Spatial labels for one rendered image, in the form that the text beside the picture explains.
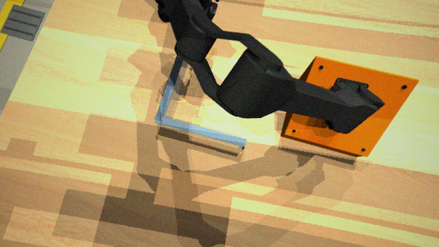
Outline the translucent yellow ball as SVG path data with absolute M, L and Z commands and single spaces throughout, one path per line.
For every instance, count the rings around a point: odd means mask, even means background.
M 210 60 L 213 57 L 214 51 L 213 48 L 211 48 L 210 52 L 208 53 L 208 55 L 206 56 L 206 60 Z

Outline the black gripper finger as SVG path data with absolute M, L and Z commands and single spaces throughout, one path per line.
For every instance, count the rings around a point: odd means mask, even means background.
M 211 6 L 213 6 L 213 13 L 212 13 L 212 16 L 211 16 L 211 21 L 212 21 L 213 17 L 215 16 L 215 13 L 216 13 L 217 3 L 212 2 Z

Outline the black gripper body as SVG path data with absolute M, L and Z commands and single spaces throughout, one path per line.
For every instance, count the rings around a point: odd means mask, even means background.
M 212 4 L 212 0 L 209 0 L 208 4 L 204 7 L 204 11 L 205 11 L 206 15 L 208 16 L 209 20 L 211 20 L 211 16 L 213 13 L 213 6 L 211 6 L 211 4 Z M 177 48 L 177 45 L 174 48 L 175 52 L 176 52 L 176 48 Z M 176 52 L 176 55 L 179 56 L 177 52 Z

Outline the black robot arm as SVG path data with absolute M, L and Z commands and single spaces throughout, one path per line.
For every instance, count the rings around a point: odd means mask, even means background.
M 224 31 L 210 21 L 204 11 L 209 0 L 155 2 L 159 18 L 171 24 L 176 52 L 193 68 L 204 93 L 233 116 L 254 119 L 281 110 L 324 119 L 330 130 L 348 134 L 385 105 L 363 82 L 337 78 L 327 90 L 293 78 L 252 35 Z M 221 85 L 205 59 L 217 38 L 247 47 Z

